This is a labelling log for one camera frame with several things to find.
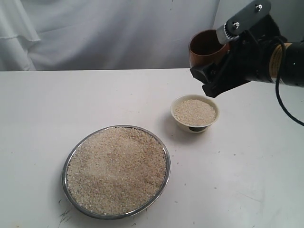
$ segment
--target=black cable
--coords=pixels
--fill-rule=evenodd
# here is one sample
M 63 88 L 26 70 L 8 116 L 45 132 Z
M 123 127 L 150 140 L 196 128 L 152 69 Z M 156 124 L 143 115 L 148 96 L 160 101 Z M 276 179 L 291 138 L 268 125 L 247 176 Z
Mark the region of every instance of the black cable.
M 302 121 L 298 120 L 297 118 L 295 118 L 293 115 L 290 114 L 290 112 L 285 108 L 285 106 L 284 106 L 284 104 L 282 102 L 282 99 L 281 99 L 281 96 L 280 96 L 280 92 L 279 92 L 279 85 L 280 85 L 280 76 L 281 76 L 281 73 L 283 71 L 283 64 L 284 64 L 285 58 L 286 58 L 286 46 L 285 46 L 284 42 L 280 38 L 275 38 L 275 40 L 277 40 L 279 42 L 279 44 L 281 45 L 281 47 L 282 47 L 281 65 L 280 65 L 279 72 L 277 74 L 276 81 L 275 81 L 275 86 L 276 86 L 275 87 L 275 95 L 276 95 L 277 101 L 279 102 L 281 108 L 286 113 L 286 115 L 288 115 L 289 118 L 291 118 L 296 123 L 304 126 L 304 123 Z

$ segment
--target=table surface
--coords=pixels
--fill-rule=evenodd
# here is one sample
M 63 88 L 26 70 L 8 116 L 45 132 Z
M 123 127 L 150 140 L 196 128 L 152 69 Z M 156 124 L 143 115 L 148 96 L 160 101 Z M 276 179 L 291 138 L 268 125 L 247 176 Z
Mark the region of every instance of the table surface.
M 218 121 L 205 133 L 185 133 L 170 105 L 203 95 L 201 85 L 188 69 L 1 72 L 1 227 L 303 227 L 304 128 L 283 113 L 274 84 L 220 95 Z M 281 95 L 304 120 L 304 89 L 282 86 Z M 60 174 L 80 140 L 117 124 L 160 137 L 171 176 L 147 211 L 102 221 L 71 206 Z

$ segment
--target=small white bowl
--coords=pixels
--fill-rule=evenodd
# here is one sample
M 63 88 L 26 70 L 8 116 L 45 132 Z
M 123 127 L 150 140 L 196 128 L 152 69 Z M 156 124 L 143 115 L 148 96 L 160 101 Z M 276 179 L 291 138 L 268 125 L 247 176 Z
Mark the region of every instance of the small white bowl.
M 207 124 L 207 125 L 202 125 L 202 126 L 192 126 L 192 125 L 187 125 L 187 124 L 184 124 L 182 122 L 180 122 L 178 119 L 176 119 L 175 117 L 175 109 L 176 107 L 184 102 L 184 101 L 187 101 L 187 100 L 200 100 L 200 101 L 203 101 L 209 105 L 211 105 L 214 110 L 215 110 L 215 119 L 214 121 L 212 121 L 211 123 Z M 201 132 L 204 132 L 206 131 L 214 122 L 217 121 L 218 117 L 219 117 L 219 108 L 218 106 L 210 99 L 204 97 L 204 96 L 200 96 L 200 95 L 184 95 L 184 96 L 181 96 L 179 98 L 177 98 L 175 101 L 172 102 L 172 105 L 171 105 L 171 114 L 173 116 L 173 118 L 175 119 L 176 121 L 176 124 L 181 128 L 183 129 L 184 131 L 186 132 L 190 132 L 190 133 L 201 133 Z

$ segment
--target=orange label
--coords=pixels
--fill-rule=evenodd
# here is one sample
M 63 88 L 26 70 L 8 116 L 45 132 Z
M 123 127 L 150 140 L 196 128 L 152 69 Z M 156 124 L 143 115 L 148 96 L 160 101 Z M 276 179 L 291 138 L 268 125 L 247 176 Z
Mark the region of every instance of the orange label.
M 292 45 L 292 43 L 285 43 L 286 49 Z M 272 79 L 276 79 L 277 74 L 279 73 L 279 69 L 282 61 L 282 47 L 278 45 L 273 51 L 270 61 L 269 61 L 269 73 Z

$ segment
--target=bowl rim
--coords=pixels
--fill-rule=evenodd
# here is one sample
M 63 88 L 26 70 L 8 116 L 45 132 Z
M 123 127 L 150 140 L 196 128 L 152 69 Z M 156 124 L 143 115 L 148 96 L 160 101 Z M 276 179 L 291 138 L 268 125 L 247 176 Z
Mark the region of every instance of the bowl rim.
M 174 111 L 175 111 L 175 110 L 173 110 L 173 105 L 176 104 L 176 103 L 178 102 L 178 100 L 180 100 L 180 99 L 182 99 L 182 98 L 184 98 L 184 97 L 190 97 L 190 96 L 201 97 L 201 98 L 203 98 L 204 100 L 210 101 L 210 102 L 216 107 L 216 109 L 215 109 L 215 118 L 214 118 L 214 120 L 213 120 L 211 123 L 206 124 L 206 125 L 194 126 L 194 125 L 185 124 L 185 123 L 179 121 L 179 120 L 175 117 L 175 114 L 174 114 Z M 213 100 L 211 100 L 211 99 L 209 99 L 209 98 L 207 98 L 207 97 L 205 97 L 205 96 L 198 95 L 198 94 L 186 94 L 186 95 L 182 95 L 182 96 L 177 97 L 177 98 L 171 103 L 171 115 L 173 116 L 173 118 L 174 118 L 177 122 L 179 122 L 180 124 L 182 124 L 182 125 L 184 125 L 184 126 L 193 127 L 193 128 L 202 128 L 202 127 L 208 127 L 208 126 L 214 124 L 214 123 L 218 120 L 218 117 L 219 117 L 219 107 L 218 107 L 218 105 L 217 105 Z
M 106 130 L 108 130 L 110 128 L 118 128 L 118 127 L 133 128 L 133 129 L 141 130 L 141 131 L 144 131 L 144 132 L 148 133 L 150 136 L 154 137 L 161 144 L 163 152 L 165 154 L 165 158 L 166 158 L 166 173 L 165 173 L 165 176 L 164 176 L 164 180 L 163 180 L 163 182 L 162 182 L 159 190 L 156 192 L 156 194 L 151 199 L 149 199 L 149 201 L 147 201 L 144 205 L 140 206 L 139 208 L 137 208 L 137 209 L 135 209 L 133 211 L 124 213 L 124 214 L 119 214 L 119 215 L 102 215 L 102 214 L 97 214 L 97 213 L 91 212 L 91 211 L 83 208 L 82 206 L 80 206 L 74 200 L 74 198 L 72 197 L 72 195 L 71 195 L 71 193 L 70 193 L 70 191 L 69 191 L 69 189 L 67 187 L 67 169 L 68 169 L 69 163 L 70 163 L 70 161 L 71 161 L 74 153 L 77 151 L 78 147 L 85 140 L 87 140 L 89 137 L 91 137 L 92 135 L 94 135 L 94 134 L 96 134 L 98 132 L 103 132 L 103 131 L 106 131 Z M 73 150 L 68 155 L 68 157 L 66 159 L 66 162 L 64 164 L 64 167 L 62 169 L 61 182 L 62 182 L 63 190 L 64 190 L 64 193 L 65 193 L 67 199 L 72 203 L 72 205 L 77 210 L 79 210 L 80 212 L 84 213 L 85 215 L 90 216 L 90 217 L 95 218 L 95 219 L 115 220 L 115 219 L 122 219 L 122 218 L 125 218 L 125 217 L 128 217 L 128 216 L 136 215 L 136 214 L 140 213 L 141 211 L 147 209 L 149 206 L 151 206 L 160 197 L 160 195 L 164 191 L 164 189 L 165 189 L 165 187 L 166 187 L 166 185 L 167 185 L 167 183 L 169 181 L 170 172 L 171 172 L 171 161 L 170 161 L 169 152 L 168 152 L 166 146 L 164 145 L 164 143 L 155 134 L 151 133 L 150 131 L 148 131 L 148 130 L 146 130 L 144 128 L 133 126 L 133 125 L 114 125 L 114 126 L 109 126 L 109 127 L 102 128 L 100 130 L 97 130 L 97 131 L 89 134 L 87 137 L 85 137 L 83 140 L 81 140 L 73 148 Z

